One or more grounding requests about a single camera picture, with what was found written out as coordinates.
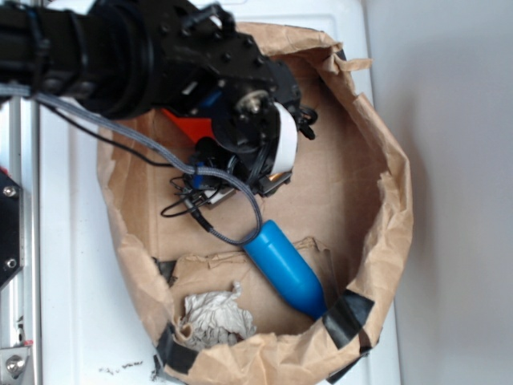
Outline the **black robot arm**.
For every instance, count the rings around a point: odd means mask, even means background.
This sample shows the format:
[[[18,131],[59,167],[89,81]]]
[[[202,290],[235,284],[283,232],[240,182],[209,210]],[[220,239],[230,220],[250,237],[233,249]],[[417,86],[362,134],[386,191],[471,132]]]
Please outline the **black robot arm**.
[[[4,5],[1,80],[67,96],[110,120],[160,109],[196,146],[192,163],[268,196],[313,136],[290,69],[213,3],[97,1],[85,14]]]

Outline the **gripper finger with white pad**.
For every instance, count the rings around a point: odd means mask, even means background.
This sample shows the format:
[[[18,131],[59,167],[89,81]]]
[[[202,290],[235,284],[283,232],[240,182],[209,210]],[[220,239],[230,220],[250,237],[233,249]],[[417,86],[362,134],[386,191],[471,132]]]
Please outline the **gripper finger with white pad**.
[[[290,172],[297,154],[297,125],[289,111],[280,103],[274,103],[280,120],[277,150],[271,173]]]

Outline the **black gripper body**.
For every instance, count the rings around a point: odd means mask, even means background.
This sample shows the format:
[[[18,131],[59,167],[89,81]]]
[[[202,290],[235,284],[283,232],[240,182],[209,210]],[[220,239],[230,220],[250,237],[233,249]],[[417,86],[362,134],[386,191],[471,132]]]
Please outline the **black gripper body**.
[[[215,139],[194,144],[193,165],[224,171],[266,197],[290,172],[271,173],[280,130],[274,103],[303,128],[301,92],[282,61],[264,55],[250,34],[227,23],[184,23],[160,38],[164,109],[209,118]]]

